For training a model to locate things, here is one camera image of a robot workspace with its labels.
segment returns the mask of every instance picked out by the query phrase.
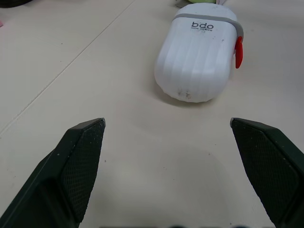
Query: red tab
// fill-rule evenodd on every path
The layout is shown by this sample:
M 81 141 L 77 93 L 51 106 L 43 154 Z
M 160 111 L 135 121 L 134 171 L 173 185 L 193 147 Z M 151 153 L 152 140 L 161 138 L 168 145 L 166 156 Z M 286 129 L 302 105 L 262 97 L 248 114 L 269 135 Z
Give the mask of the red tab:
M 239 69 L 239 67 L 242 64 L 243 61 L 243 44 L 242 44 L 242 37 L 237 38 L 236 43 L 236 68 Z

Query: white plastic container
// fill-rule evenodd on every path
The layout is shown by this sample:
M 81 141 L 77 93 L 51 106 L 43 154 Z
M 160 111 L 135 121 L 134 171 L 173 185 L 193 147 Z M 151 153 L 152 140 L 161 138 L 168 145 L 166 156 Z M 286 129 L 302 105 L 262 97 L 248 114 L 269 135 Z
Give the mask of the white plastic container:
M 243 29 L 228 8 L 196 3 L 180 9 L 155 65 L 165 93 L 181 101 L 204 102 L 219 95 L 229 78 L 237 48 L 240 66 Z

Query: gray band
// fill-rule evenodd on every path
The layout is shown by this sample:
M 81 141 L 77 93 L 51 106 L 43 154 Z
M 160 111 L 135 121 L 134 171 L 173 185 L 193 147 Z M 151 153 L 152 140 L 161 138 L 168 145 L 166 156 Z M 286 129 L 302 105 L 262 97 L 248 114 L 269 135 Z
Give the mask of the gray band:
M 216 17 L 216 16 L 209 16 L 209 15 L 196 15 L 196 14 L 189 14 L 189 13 L 181 13 L 179 15 L 176 15 L 176 18 L 194 18 L 194 19 L 204 19 L 204 20 L 215 20 L 215 21 L 223 21 L 230 23 L 233 25 L 237 30 L 237 37 L 242 37 L 242 40 L 244 39 L 244 30 L 240 23 L 238 23 L 235 20 L 231 20 L 230 18 L 224 18 L 224 17 Z

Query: green object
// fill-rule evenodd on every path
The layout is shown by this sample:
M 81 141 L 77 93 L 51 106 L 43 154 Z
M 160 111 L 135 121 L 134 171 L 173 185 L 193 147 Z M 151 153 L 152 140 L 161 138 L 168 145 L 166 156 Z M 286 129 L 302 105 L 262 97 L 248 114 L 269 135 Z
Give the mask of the green object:
M 189 0 L 190 2 L 192 3 L 216 3 L 217 1 L 216 0 Z

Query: white floor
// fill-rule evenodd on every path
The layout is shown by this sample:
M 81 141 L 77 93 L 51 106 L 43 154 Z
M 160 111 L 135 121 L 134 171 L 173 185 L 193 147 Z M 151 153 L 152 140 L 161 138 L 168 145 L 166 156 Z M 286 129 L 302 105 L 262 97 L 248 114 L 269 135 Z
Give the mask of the white floor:
M 245 29 L 244 62 L 222 95 L 194 105 L 171 99 L 153 78 L 174 0 L 0 9 L 0 214 L 66 129 L 104 117 L 81 227 L 271 227 L 229 121 L 276 126 L 304 151 L 304 2 L 226 6 Z

